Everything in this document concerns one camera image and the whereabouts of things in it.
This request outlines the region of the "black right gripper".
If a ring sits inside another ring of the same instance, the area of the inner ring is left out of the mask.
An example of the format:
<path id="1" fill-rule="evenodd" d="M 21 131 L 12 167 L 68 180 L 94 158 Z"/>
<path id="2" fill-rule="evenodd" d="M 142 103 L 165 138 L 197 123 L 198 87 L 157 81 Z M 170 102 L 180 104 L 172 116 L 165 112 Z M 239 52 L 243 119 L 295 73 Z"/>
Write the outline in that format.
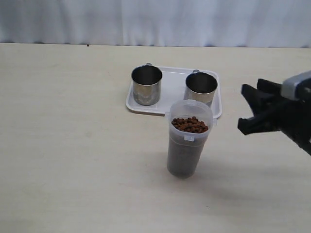
<path id="1" fill-rule="evenodd" d="M 306 153 L 311 153 L 311 101 L 281 96 L 280 83 L 258 79 L 256 87 L 243 84 L 241 94 L 253 117 L 239 118 L 244 135 L 281 131 Z"/>

